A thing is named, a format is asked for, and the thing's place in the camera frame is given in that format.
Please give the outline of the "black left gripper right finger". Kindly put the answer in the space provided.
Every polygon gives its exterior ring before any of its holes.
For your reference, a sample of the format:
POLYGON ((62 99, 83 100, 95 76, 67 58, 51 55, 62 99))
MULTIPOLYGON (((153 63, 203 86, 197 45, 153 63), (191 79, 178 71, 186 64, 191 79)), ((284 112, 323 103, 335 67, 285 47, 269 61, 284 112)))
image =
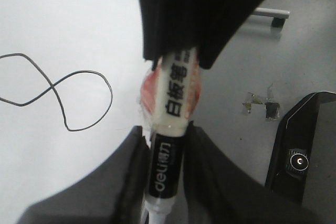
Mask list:
POLYGON ((235 165, 193 122, 185 135, 183 188, 188 223, 320 223, 235 165))

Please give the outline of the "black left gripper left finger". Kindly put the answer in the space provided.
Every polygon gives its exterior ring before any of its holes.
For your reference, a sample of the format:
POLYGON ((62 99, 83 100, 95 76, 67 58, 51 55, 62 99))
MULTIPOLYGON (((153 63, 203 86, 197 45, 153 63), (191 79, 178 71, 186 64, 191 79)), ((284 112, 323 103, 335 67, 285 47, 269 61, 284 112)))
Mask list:
POLYGON ((134 126, 82 180, 29 206, 18 223, 140 223, 150 150, 134 126))

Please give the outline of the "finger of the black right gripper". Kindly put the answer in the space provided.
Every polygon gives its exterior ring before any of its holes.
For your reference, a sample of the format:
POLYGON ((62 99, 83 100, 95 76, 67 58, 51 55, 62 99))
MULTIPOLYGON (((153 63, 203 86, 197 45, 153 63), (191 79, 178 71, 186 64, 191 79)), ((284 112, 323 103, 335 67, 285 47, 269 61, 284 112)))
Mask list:
POLYGON ((193 0, 139 0, 143 27, 143 57, 159 56, 197 44, 193 0))
POLYGON ((210 69, 220 52, 263 0, 219 0, 199 45, 199 65, 210 69))

